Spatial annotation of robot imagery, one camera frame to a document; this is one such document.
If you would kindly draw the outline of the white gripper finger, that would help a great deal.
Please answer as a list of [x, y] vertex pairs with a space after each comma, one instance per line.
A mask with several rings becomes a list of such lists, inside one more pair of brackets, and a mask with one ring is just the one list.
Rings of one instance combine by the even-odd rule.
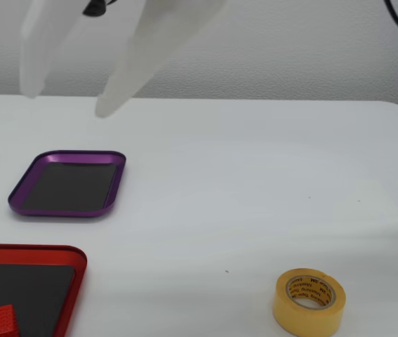
[[41, 94], [56, 53], [82, 16], [84, 0], [33, 0], [20, 31], [20, 92]]
[[226, 1], [146, 1], [137, 27], [98, 96], [95, 115], [106, 118], [133, 97], [182, 45], [224, 9]]

